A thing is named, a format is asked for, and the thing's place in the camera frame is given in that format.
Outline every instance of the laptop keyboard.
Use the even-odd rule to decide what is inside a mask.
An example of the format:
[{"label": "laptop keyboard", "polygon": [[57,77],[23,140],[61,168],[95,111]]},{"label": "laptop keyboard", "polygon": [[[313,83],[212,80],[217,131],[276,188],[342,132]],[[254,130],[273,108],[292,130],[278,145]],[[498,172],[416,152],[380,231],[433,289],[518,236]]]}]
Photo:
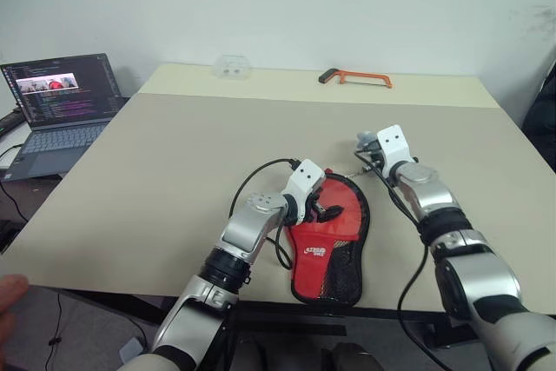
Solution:
[{"label": "laptop keyboard", "polygon": [[22,154],[29,154],[31,152],[89,146],[101,135],[105,126],[93,125],[34,133],[21,152]]}]

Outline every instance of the gray floor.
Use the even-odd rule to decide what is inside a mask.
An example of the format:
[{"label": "gray floor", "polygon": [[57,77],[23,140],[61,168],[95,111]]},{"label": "gray floor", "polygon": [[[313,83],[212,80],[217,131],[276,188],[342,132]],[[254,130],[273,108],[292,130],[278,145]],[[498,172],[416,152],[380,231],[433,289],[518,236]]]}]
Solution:
[{"label": "gray floor", "polygon": [[[125,318],[62,296],[62,342],[49,369],[56,371],[115,370],[122,363],[119,348],[139,331]],[[17,330],[4,347],[8,363],[28,371],[44,369],[49,354],[48,340],[56,326],[56,292],[32,288],[13,308]],[[253,333],[241,335],[234,370],[256,371],[258,356],[254,341],[267,352],[271,371],[319,370],[322,348],[333,348],[339,341],[361,344],[386,370],[425,371],[438,369],[401,332],[395,321],[360,318],[316,318],[290,316],[279,320],[341,323],[347,336],[305,336]],[[152,341],[156,329],[141,323]],[[478,343],[443,349],[437,355],[454,370],[487,371],[487,359]]]}]

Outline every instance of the black cable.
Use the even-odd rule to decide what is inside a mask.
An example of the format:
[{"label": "black cable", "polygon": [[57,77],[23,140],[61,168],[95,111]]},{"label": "black cable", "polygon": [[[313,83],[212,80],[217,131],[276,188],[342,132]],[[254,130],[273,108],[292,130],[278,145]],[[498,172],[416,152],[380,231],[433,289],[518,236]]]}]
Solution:
[{"label": "black cable", "polygon": [[424,245],[423,257],[420,260],[419,267],[415,270],[415,272],[412,275],[409,282],[407,282],[406,287],[403,288],[403,290],[401,292],[401,295],[400,295],[400,298],[398,299],[398,306],[396,308],[396,314],[398,316],[398,322],[400,323],[401,328],[403,329],[403,331],[405,332],[407,337],[411,340],[411,342],[413,342],[417,346],[417,348],[419,348],[423,352],[423,354],[428,356],[440,368],[444,369],[445,371],[452,371],[452,369],[448,365],[446,365],[444,362],[439,360],[431,352],[431,350],[429,348],[427,348],[423,343],[421,343],[421,341],[419,341],[419,339],[417,339],[417,337],[409,331],[409,329],[407,328],[406,323],[404,321],[404,318],[403,318],[403,310],[401,308],[402,305],[403,305],[403,301],[405,300],[406,295],[409,292],[410,288],[414,285],[415,281],[417,281],[417,279],[419,278],[420,273],[423,271],[423,268],[427,264],[427,258],[428,258],[428,247],[427,247],[427,245]]},{"label": "black cable", "polygon": [[[232,199],[232,203],[229,207],[229,212],[228,212],[228,218],[232,217],[232,215],[234,214],[234,208],[235,208],[235,204],[237,203],[237,199],[240,196],[240,193],[243,191],[243,189],[245,188],[245,186],[247,185],[247,183],[261,170],[265,169],[266,167],[269,167],[271,165],[280,163],[280,162],[287,162],[292,169],[296,169],[297,166],[299,165],[299,160],[296,160],[294,158],[278,158],[276,160],[272,160],[269,161],[265,164],[262,164],[261,167],[259,167],[258,169],[256,169],[255,171],[253,171],[251,174],[249,174],[247,176],[247,178],[245,180],[243,180],[242,185],[239,187],[239,189],[235,192],[234,195],[234,199]],[[278,262],[285,268],[285,269],[292,269],[293,263],[291,258],[288,255],[288,252],[286,251],[286,249],[283,248],[282,245],[280,245],[280,234],[281,234],[281,230],[282,230],[283,225],[281,225],[278,230],[276,230],[276,239],[272,239],[267,237],[266,240],[271,242],[274,246],[275,246],[275,252],[276,252],[276,257],[278,258]]]},{"label": "black cable", "polygon": [[[390,183],[387,181],[387,179],[384,178],[381,171],[379,169],[377,169],[371,161],[369,161],[366,158],[360,156],[360,154],[363,153],[363,152],[365,152],[365,151],[355,151],[354,154],[357,158],[362,160],[379,177],[379,179],[381,179],[382,183],[386,186],[386,188],[388,190],[388,194],[390,195],[390,199],[392,200],[392,203],[395,205],[395,207],[398,208],[400,210],[400,212],[403,213],[407,217],[407,219],[409,219],[415,227],[419,227],[419,222],[417,222],[417,220],[411,214],[411,212],[409,211],[409,209],[407,208],[405,203],[396,194],[396,192],[394,191],[394,188],[390,185]],[[427,348],[424,344],[422,344],[421,341],[419,341],[419,339],[417,339],[417,337],[415,337],[415,335],[413,335],[409,331],[409,329],[407,328],[406,323],[404,321],[404,318],[403,318],[403,310],[402,310],[403,301],[405,300],[406,295],[409,292],[409,290],[411,289],[411,287],[414,285],[414,283],[419,278],[419,275],[423,271],[423,268],[427,264],[427,258],[428,258],[428,247],[427,247],[427,245],[424,245],[424,249],[425,250],[423,252],[423,257],[420,260],[419,267],[415,270],[415,272],[412,275],[409,282],[407,282],[406,287],[404,287],[403,290],[401,291],[400,298],[398,299],[398,306],[396,308],[396,314],[398,316],[398,322],[400,323],[401,328],[403,329],[403,331],[405,332],[407,337],[411,340],[411,342],[413,342],[417,346],[417,348],[419,348],[426,356],[428,356],[440,368],[444,369],[445,371],[452,371],[452,369],[449,366],[447,366],[444,362],[439,360],[431,352],[431,350],[429,348]]]},{"label": "black cable", "polygon": [[141,326],[139,326],[139,323],[137,323],[136,321],[134,321],[133,319],[131,319],[131,318],[128,317],[128,316],[124,316],[124,317],[125,317],[128,321],[130,321],[131,323],[133,323],[134,326],[135,326],[136,328],[139,329],[139,331],[141,332],[141,336],[142,336],[143,346],[144,346],[145,348],[149,348],[149,341],[147,341],[147,335],[145,334],[145,331],[142,330]]},{"label": "black cable", "polygon": [[[0,159],[2,159],[3,156],[5,156],[6,154],[8,154],[9,151],[12,151],[13,149],[19,148],[19,147],[22,147],[22,146],[23,146],[23,144],[20,143],[20,144],[18,144],[18,145],[14,145],[13,147],[9,147],[9,148],[6,149],[2,154],[0,154]],[[17,204],[16,199],[14,199],[14,198],[6,191],[6,189],[3,187],[2,182],[0,182],[0,189],[2,189],[3,193],[4,193],[5,195],[7,195],[8,198],[9,198],[10,200],[13,201],[14,206],[16,206],[17,213],[21,216],[21,218],[22,218],[25,222],[28,222],[29,220],[23,215],[23,213],[21,213],[21,210],[19,209],[19,205]]]},{"label": "black cable", "polygon": [[58,297],[56,299],[58,301],[58,320],[56,321],[56,331],[54,332],[54,336],[52,336],[52,339],[49,340],[50,354],[44,363],[44,371],[49,371],[50,358],[52,358],[52,355],[54,354],[56,345],[62,341],[62,338],[58,336],[58,330],[60,330],[60,320],[62,319],[62,303],[60,302],[60,293],[58,293]]}]

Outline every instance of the laptop touchpad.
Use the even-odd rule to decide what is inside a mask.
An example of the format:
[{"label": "laptop touchpad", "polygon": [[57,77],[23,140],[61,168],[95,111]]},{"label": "laptop touchpad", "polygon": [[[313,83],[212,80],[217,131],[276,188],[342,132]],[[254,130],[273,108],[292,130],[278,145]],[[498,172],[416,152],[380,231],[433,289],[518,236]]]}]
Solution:
[{"label": "laptop touchpad", "polygon": [[73,148],[39,154],[29,170],[29,176],[43,176],[70,171],[83,152],[83,148]]}]

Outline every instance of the red pouch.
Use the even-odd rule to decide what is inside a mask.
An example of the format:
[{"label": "red pouch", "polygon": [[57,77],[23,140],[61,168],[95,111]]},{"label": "red pouch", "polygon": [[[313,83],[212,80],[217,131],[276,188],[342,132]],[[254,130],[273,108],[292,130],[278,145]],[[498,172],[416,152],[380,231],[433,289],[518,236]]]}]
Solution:
[{"label": "red pouch", "polygon": [[362,292],[361,251],[371,221],[367,199],[354,182],[327,172],[319,204],[343,210],[330,221],[289,230],[295,252],[292,293],[309,304],[353,306]]}]

